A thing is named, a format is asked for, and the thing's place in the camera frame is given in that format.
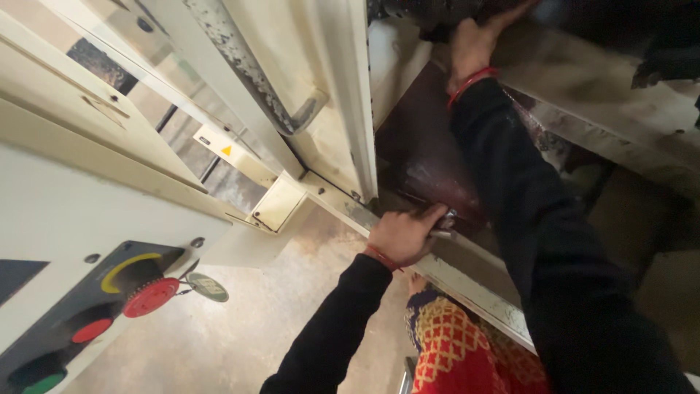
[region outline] black sleeve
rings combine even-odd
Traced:
[[[382,263],[358,254],[294,340],[277,373],[262,385],[261,394],[335,393],[391,279]]]
[[[457,138],[558,393],[694,393],[665,334],[634,311],[626,273],[530,140],[494,79],[453,106]]]

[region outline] green tag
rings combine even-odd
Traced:
[[[213,299],[216,302],[228,301],[228,292],[226,289],[219,282],[203,273],[190,272],[185,278],[192,285],[194,291],[206,298]]]

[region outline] hand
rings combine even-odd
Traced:
[[[399,267],[413,265],[430,252],[437,239],[428,237],[428,233],[447,211],[446,205],[435,204],[422,214],[387,212],[370,231],[367,245]],[[366,249],[363,253],[385,264],[372,250]],[[385,265],[391,271],[396,268]]]
[[[452,39],[452,75],[447,84],[448,94],[455,93],[471,75],[489,66],[501,32],[538,2],[525,1],[512,10],[491,17],[481,27],[472,18],[459,23]]]

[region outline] screw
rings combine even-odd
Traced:
[[[97,263],[97,260],[99,260],[99,254],[93,253],[90,256],[87,256],[83,261],[88,264],[94,264]]]
[[[195,239],[190,242],[190,246],[197,249],[199,247],[202,247],[204,244],[204,238],[203,237],[196,237]]]

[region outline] red patterned fabric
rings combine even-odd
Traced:
[[[438,297],[418,311],[413,393],[549,393],[534,354]]]

